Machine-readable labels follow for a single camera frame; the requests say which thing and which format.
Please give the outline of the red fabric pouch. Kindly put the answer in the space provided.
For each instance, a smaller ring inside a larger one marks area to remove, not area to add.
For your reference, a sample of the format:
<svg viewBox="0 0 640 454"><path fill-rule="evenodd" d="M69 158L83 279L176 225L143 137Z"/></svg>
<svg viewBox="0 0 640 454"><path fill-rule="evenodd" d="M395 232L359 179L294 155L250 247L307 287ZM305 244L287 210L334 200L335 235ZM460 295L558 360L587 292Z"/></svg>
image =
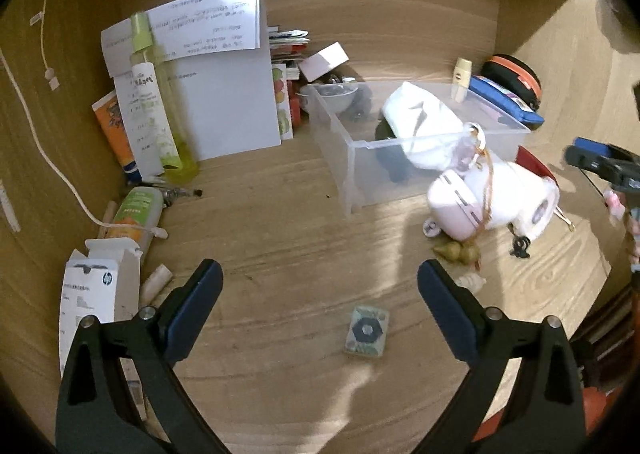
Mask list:
<svg viewBox="0 0 640 454"><path fill-rule="evenodd" d="M541 162L541 160L538 159L537 156L533 155L532 152L527 150L522 145L518 147L518 153L516 153L515 163L529 170L531 173L540 178L549 178L554 183L558 183L555 176L551 173L549 167L544 164L544 162Z"/></svg>

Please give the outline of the white tape roll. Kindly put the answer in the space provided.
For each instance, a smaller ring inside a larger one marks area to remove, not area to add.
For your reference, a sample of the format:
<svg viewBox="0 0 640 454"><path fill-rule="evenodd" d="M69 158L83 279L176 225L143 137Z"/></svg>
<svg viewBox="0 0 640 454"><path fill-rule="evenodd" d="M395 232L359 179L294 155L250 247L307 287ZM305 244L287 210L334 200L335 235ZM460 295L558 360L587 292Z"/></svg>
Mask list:
<svg viewBox="0 0 640 454"><path fill-rule="evenodd" d="M511 225L518 237L537 240L547 228L559 203L560 190L549 178L540 178L514 162L498 162L492 169L490 219L485 229ZM471 190L482 197L489 180L489 168L475 168L463 177Z"/></svg>

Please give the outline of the pink round case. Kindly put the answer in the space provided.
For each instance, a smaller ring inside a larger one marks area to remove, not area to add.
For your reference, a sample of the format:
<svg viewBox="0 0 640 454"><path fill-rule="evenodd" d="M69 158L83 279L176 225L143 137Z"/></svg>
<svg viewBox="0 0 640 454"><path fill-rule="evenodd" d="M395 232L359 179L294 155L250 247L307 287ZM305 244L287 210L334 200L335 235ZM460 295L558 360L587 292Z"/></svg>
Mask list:
<svg viewBox="0 0 640 454"><path fill-rule="evenodd" d="M469 240L483 222L482 197L452 169L431 183L426 200L436 225L456 241Z"/></svg>

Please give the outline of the white cloth pouch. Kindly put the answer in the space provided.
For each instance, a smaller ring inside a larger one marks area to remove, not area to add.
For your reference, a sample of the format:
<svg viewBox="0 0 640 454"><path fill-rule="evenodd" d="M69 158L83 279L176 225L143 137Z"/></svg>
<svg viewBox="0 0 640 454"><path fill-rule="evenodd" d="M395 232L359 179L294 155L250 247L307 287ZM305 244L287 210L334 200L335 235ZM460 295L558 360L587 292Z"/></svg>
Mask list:
<svg viewBox="0 0 640 454"><path fill-rule="evenodd" d="M427 89L403 82L385 100L382 114L401 150L416 168L443 171L471 127Z"/></svg>

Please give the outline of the pink paw pen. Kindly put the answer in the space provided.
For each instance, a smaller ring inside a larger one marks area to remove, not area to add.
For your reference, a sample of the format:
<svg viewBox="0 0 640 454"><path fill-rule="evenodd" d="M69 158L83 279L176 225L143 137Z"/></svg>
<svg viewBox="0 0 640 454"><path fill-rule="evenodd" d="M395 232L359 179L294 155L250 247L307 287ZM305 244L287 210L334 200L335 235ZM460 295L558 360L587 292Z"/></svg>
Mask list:
<svg viewBox="0 0 640 454"><path fill-rule="evenodd" d="M621 222L625 229L625 245L630 269L639 271L639 193L623 193L606 189L605 206L612 222Z"/></svg>

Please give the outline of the white printer cartridge box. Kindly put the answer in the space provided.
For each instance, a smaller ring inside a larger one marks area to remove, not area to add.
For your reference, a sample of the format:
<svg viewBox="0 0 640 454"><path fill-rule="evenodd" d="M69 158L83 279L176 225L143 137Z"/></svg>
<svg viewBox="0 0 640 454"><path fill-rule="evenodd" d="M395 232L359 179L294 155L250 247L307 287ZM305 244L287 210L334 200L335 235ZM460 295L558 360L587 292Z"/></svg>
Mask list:
<svg viewBox="0 0 640 454"><path fill-rule="evenodd" d="M58 362L64 368L77 327L94 315L102 323L128 321L139 311L142 249L130 237L85 241L87 252L66 261L60 312Z"/></svg>

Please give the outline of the small cream cylinder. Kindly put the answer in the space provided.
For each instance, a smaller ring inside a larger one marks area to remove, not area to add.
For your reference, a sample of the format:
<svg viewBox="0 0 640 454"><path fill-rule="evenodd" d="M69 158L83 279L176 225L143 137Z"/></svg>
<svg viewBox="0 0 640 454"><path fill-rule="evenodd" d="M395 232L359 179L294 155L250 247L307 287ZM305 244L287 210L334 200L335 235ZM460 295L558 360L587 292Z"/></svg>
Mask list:
<svg viewBox="0 0 640 454"><path fill-rule="evenodd" d="M163 263L149 275L140 287L139 308L149 306L172 279L172 272Z"/></svg>

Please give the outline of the blue zip pouch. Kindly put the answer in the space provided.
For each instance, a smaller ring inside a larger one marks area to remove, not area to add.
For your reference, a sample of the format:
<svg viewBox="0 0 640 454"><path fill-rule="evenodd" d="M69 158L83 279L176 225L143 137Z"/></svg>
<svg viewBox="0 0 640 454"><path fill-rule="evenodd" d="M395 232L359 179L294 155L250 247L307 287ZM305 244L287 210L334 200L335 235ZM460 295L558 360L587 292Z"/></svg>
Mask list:
<svg viewBox="0 0 640 454"><path fill-rule="evenodd" d="M469 89L477 96L495 104L497 108L529 129L536 129L544 124L544 118L530 108L518 95L484 76L472 75Z"/></svg>

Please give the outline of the green white lying bottle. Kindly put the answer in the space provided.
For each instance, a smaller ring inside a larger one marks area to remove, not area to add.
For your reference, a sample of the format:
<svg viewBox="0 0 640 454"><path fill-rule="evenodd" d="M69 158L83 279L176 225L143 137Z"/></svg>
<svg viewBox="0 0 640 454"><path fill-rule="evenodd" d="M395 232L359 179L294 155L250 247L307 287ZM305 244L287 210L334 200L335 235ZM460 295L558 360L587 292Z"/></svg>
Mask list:
<svg viewBox="0 0 640 454"><path fill-rule="evenodd" d="M152 229L158 226L164 208L163 194L157 188L134 187L125 196L116 211L113 222L117 228L107 230L107 239L129 237L138 243L142 256L146 255L154 234L140 230L140 227Z"/></svg>

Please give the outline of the clear plastic storage bin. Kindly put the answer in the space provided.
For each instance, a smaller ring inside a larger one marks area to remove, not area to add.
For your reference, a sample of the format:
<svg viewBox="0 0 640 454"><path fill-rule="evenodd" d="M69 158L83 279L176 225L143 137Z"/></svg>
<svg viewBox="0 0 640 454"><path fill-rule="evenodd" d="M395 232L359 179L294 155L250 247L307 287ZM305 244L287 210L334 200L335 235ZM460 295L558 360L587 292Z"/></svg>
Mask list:
<svg viewBox="0 0 640 454"><path fill-rule="evenodd" d="M424 194L471 149L474 131L503 161L515 159L529 133L474 92L454 101L446 83L307 85L300 96L346 214Z"/></svg>

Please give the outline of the orange box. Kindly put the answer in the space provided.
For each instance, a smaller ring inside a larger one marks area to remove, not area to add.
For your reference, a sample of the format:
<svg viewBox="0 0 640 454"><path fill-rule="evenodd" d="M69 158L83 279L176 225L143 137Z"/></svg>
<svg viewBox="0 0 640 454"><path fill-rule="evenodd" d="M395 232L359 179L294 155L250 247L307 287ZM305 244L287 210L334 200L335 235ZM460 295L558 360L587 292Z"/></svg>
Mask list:
<svg viewBox="0 0 640 454"><path fill-rule="evenodd" d="M139 170L130 148L115 90L93 103L92 110L127 181L139 181Z"/></svg>

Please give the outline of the small white box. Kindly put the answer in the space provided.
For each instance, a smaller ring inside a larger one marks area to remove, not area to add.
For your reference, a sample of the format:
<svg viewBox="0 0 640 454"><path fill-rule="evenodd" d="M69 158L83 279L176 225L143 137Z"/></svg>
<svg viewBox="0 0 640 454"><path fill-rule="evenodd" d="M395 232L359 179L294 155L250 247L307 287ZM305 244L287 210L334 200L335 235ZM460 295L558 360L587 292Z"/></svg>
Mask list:
<svg viewBox="0 0 640 454"><path fill-rule="evenodd" d="M312 83L348 60L349 56L342 45L339 42L335 42L303 60L298 67L305 80L308 83Z"/></svg>

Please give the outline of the white paper file holder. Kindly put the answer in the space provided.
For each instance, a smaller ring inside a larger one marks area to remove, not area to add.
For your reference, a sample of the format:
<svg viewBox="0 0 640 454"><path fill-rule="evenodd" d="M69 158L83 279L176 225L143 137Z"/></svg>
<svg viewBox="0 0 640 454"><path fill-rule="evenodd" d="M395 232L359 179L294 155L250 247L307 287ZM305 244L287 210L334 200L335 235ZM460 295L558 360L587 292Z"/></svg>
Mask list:
<svg viewBox="0 0 640 454"><path fill-rule="evenodd" d="M194 159L280 144L262 0L174 0L146 14Z"/></svg>

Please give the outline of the stack of booklets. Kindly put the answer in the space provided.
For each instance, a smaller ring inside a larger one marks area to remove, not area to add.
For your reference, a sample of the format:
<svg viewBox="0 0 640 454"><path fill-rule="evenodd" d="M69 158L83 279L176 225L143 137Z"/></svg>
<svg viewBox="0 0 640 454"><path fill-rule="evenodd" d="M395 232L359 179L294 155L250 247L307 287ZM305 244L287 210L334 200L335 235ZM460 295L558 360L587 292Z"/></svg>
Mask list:
<svg viewBox="0 0 640 454"><path fill-rule="evenodd" d="M310 38L305 30L281 30L277 25L268 28L268 37L279 133L285 141L292 139L294 130L302 125L299 64L305 60Z"/></svg>

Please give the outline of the yellow-green spray bottle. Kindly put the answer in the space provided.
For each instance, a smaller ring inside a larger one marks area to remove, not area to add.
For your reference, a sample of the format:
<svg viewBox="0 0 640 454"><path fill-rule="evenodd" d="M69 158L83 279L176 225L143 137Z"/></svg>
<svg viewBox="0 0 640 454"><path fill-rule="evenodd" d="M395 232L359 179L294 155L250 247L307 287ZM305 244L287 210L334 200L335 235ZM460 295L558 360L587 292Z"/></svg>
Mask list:
<svg viewBox="0 0 640 454"><path fill-rule="evenodd" d="M138 11L130 18L132 79L146 116L164 176L171 183L187 183L198 174L186 132L176 107L164 65L156 52L149 16Z"/></svg>

